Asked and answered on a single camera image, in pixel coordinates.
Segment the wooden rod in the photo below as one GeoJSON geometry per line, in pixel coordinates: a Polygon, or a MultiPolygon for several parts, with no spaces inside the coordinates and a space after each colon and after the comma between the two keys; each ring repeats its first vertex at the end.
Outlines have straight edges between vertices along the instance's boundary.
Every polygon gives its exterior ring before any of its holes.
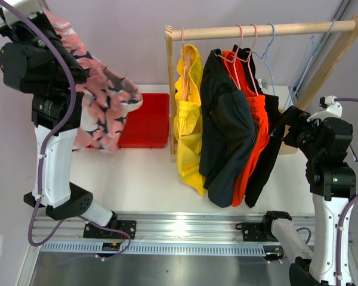
{"type": "Polygon", "coordinates": [[[308,107],[313,98],[317,95],[322,85],[326,82],[330,74],[341,61],[342,57],[346,54],[346,52],[350,49],[351,45],[358,37],[358,15],[354,15],[352,21],[355,22],[354,30],[348,33],[342,33],[339,36],[337,41],[334,43],[334,46],[326,55],[324,61],[314,74],[311,81],[307,86],[301,88],[299,91],[299,100],[296,103],[296,106],[299,109],[304,110],[308,107]]]}
{"type": "MultiPolygon", "coordinates": [[[[336,21],[331,32],[351,32],[354,30],[356,23],[353,20],[336,21]]],[[[277,36],[285,35],[304,35],[326,33],[332,26],[332,22],[314,22],[314,23],[297,23],[297,24],[277,24],[277,36]]],[[[273,36],[271,25],[259,25],[259,36],[273,36]]],[[[181,41],[181,30],[172,30],[172,40],[181,41]]],[[[244,37],[254,37],[256,35],[253,26],[243,26],[244,37]]],[[[205,29],[184,29],[184,40],[205,40],[205,39],[228,39],[241,37],[239,27],[221,27],[205,29]]]]}
{"type": "Polygon", "coordinates": [[[172,128],[174,126],[174,118],[177,115],[177,107],[175,103],[175,74],[174,74],[174,53],[172,47],[172,28],[165,27],[168,83],[169,83],[169,100],[171,104],[171,114],[169,116],[169,148],[171,154],[175,154],[175,136],[172,128]]]}

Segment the yellow garment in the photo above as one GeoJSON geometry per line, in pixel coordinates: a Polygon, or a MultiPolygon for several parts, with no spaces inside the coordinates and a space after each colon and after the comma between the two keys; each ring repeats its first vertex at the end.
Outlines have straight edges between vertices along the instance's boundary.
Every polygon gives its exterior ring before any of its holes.
{"type": "Polygon", "coordinates": [[[200,53],[193,45],[184,46],[177,71],[180,75],[175,84],[178,91],[175,94],[177,115],[174,119],[174,134],[178,141],[177,169],[181,180],[204,197],[205,178],[199,173],[203,133],[199,88],[203,67],[200,53]]]}

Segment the wooden post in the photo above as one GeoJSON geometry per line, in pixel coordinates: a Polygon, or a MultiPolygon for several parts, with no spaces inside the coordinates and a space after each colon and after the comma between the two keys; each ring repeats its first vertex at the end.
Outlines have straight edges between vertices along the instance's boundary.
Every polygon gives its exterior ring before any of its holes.
{"type": "Polygon", "coordinates": [[[342,57],[349,50],[351,44],[358,37],[358,15],[355,15],[352,20],[355,21],[354,30],[352,32],[342,32],[332,49],[325,57],[321,66],[314,74],[310,83],[305,88],[301,89],[299,93],[299,100],[296,103],[296,106],[299,109],[304,110],[308,107],[313,98],[317,95],[324,82],[328,79],[330,74],[341,61],[342,57]]]}
{"type": "Polygon", "coordinates": [[[175,74],[174,74],[174,55],[172,48],[172,28],[171,26],[165,27],[166,38],[166,53],[167,53],[167,66],[168,66],[168,83],[169,83],[169,100],[171,103],[171,112],[169,115],[169,148],[171,155],[175,154],[175,135],[172,131],[174,125],[174,118],[176,116],[177,107],[175,103],[175,74]]]}

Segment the black pants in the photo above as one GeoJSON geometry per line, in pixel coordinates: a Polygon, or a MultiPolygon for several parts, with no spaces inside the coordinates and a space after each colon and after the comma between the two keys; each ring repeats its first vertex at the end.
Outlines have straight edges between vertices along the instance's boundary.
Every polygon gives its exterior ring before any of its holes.
{"type": "Polygon", "coordinates": [[[209,199],[220,207],[233,200],[233,187],[251,155],[257,127],[245,94],[238,90],[211,51],[200,86],[203,139],[199,172],[206,177],[209,199]]]}
{"type": "MultiPolygon", "coordinates": [[[[237,46],[235,45],[233,47],[233,50],[237,50],[237,46]]],[[[237,52],[237,56],[243,60],[246,60],[248,58],[250,49],[240,49],[239,52],[237,52]]],[[[251,79],[251,75],[249,74],[248,70],[248,63],[244,63],[244,75],[247,79],[248,85],[250,90],[254,91],[253,81],[251,79]]],[[[257,91],[259,94],[263,94],[261,88],[258,86],[258,82],[256,80],[255,74],[256,74],[256,67],[255,63],[253,61],[253,58],[250,60],[250,68],[252,75],[255,80],[255,84],[257,87],[257,91]]],[[[273,95],[265,95],[265,110],[268,114],[268,122],[269,122],[269,134],[272,133],[273,129],[276,127],[276,120],[281,115],[279,111],[279,98],[273,95]]],[[[249,207],[254,207],[258,197],[261,194],[261,191],[263,190],[264,186],[269,180],[269,176],[273,170],[274,164],[277,160],[277,157],[279,155],[280,147],[282,144],[282,137],[284,136],[285,128],[282,128],[281,131],[279,131],[278,135],[276,137],[271,136],[269,138],[269,142],[265,149],[261,152],[255,170],[253,174],[249,177],[248,184],[246,186],[245,191],[245,203],[249,207]]]]}

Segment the pink garment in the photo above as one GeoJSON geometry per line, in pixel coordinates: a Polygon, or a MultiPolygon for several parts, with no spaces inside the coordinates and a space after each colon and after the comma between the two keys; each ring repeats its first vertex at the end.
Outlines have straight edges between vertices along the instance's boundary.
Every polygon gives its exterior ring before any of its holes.
{"type": "Polygon", "coordinates": [[[72,29],[69,21],[56,17],[44,9],[54,30],[62,38],[64,47],[74,56],[89,78],[76,85],[84,93],[81,126],[74,142],[74,150],[92,145],[105,152],[118,149],[119,137],[125,127],[127,114],[141,107],[142,94],[125,77],[120,77],[93,57],[72,29]]]}

